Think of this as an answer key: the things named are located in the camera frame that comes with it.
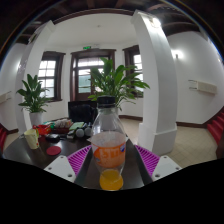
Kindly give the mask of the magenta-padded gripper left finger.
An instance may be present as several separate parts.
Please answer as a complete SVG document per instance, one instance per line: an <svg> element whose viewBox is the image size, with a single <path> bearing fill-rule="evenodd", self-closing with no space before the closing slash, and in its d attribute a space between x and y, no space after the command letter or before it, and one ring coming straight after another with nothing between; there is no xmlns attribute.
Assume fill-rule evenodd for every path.
<svg viewBox="0 0 224 224"><path fill-rule="evenodd" d="M69 156L60 155L45 168L45 171L74 183L90 149L91 146L88 145Z"/></svg>

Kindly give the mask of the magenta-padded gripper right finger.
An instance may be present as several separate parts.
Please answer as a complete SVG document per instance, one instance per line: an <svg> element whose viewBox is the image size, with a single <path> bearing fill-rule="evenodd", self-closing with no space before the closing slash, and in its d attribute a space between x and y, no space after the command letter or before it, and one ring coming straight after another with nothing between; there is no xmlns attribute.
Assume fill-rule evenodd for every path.
<svg viewBox="0 0 224 224"><path fill-rule="evenodd" d="M135 149L143 164L143 170L147 172L152 181L157 181L181 170L181 167L167 155L158 156L138 145L135 145Z"/></svg>

